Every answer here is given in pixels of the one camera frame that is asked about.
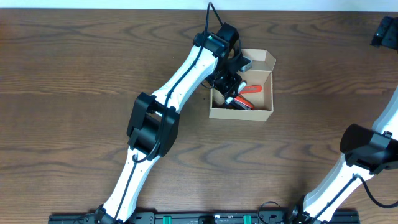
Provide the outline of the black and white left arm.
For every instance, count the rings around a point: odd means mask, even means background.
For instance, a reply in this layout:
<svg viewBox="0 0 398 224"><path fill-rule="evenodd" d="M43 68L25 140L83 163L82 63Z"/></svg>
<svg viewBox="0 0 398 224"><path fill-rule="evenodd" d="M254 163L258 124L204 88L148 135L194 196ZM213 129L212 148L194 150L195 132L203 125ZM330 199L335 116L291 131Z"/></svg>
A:
<svg viewBox="0 0 398 224"><path fill-rule="evenodd" d="M129 220L150 170L173 146L180 112L197 86L207 81L230 102L244 88L238 71L248 62L238 30L224 23L217 33L198 33L187 59L170 80L153 94L136 98L126 131L126 163L110 198L95 211L95 223Z"/></svg>

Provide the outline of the black cap whiteboard marker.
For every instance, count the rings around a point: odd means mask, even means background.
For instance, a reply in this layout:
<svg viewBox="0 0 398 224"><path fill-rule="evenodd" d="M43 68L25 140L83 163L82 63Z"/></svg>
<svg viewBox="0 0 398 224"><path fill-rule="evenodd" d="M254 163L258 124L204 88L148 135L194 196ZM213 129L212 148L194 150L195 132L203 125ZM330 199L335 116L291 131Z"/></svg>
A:
<svg viewBox="0 0 398 224"><path fill-rule="evenodd" d="M230 104L233 101L233 99L239 95L239 92L242 91L246 85L247 85L247 82L242 81L236 90L234 90L232 93L228 94L228 97L225 99L224 102L227 105Z"/></svg>

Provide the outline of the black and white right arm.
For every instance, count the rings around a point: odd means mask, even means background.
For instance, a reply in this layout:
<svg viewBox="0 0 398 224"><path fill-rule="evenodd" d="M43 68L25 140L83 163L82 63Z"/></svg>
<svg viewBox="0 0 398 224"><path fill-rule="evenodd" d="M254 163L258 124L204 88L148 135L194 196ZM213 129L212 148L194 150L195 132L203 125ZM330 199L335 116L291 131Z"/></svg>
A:
<svg viewBox="0 0 398 224"><path fill-rule="evenodd" d="M350 125L340 142L340 157L313 191L286 216L286 223L328 223L360 185L383 170L397 168L397 94L371 129Z"/></svg>

